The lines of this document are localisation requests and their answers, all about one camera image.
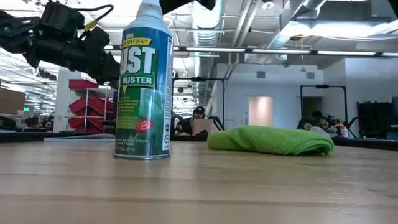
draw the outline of person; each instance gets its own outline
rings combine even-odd
[[[177,131],[181,133],[188,133],[192,135],[192,122],[196,119],[205,119],[205,109],[202,106],[198,106],[193,110],[193,116],[191,118],[185,118],[178,122]]]
[[[39,128],[40,127],[39,119],[40,119],[40,114],[34,113],[33,117],[28,117],[26,119],[26,125],[29,128]]]
[[[321,111],[314,111],[310,122],[304,126],[304,130],[315,131],[316,133],[329,135],[331,137],[341,133],[340,130],[344,128],[344,124],[342,124],[339,119],[335,119],[330,115],[324,117]]]

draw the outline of yellow label banner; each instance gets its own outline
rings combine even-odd
[[[151,42],[152,42],[151,38],[144,38],[144,37],[129,38],[123,41],[122,49],[134,45],[149,46]]]

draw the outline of can label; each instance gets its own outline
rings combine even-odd
[[[148,27],[123,31],[115,154],[169,154],[172,53],[173,41],[165,32]]]

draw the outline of white can cap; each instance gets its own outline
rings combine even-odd
[[[137,17],[151,16],[163,20],[163,12],[159,0],[142,0]]]

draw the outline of door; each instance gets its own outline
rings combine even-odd
[[[274,126],[274,99],[269,96],[249,97],[249,125]]]

